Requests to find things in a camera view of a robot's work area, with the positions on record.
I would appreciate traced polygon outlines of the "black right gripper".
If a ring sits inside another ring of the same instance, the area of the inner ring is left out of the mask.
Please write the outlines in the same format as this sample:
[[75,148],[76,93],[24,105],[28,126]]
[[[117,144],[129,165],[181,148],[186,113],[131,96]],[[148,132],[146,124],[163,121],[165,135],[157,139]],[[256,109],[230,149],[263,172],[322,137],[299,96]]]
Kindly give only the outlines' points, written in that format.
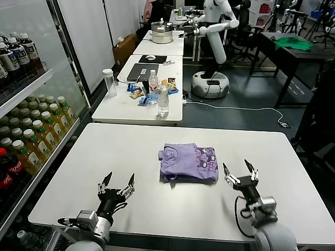
[[255,169],[254,166],[246,159],[244,162],[251,176],[236,178],[233,174],[231,174],[225,163],[223,163],[222,165],[224,168],[225,180],[233,187],[234,190],[242,192],[247,203],[256,203],[260,198],[260,194],[256,188],[259,182],[259,170]]

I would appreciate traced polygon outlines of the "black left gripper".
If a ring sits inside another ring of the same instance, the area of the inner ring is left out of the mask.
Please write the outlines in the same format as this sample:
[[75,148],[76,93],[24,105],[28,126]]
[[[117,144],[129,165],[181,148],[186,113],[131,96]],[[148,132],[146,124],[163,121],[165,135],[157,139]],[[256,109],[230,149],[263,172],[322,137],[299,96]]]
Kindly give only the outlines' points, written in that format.
[[105,212],[113,214],[119,208],[126,206],[126,200],[135,191],[135,174],[133,173],[128,181],[128,185],[124,189],[109,189],[107,188],[113,172],[110,172],[101,183],[97,184],[97,193],[100,200],[100,205],[97,212]]

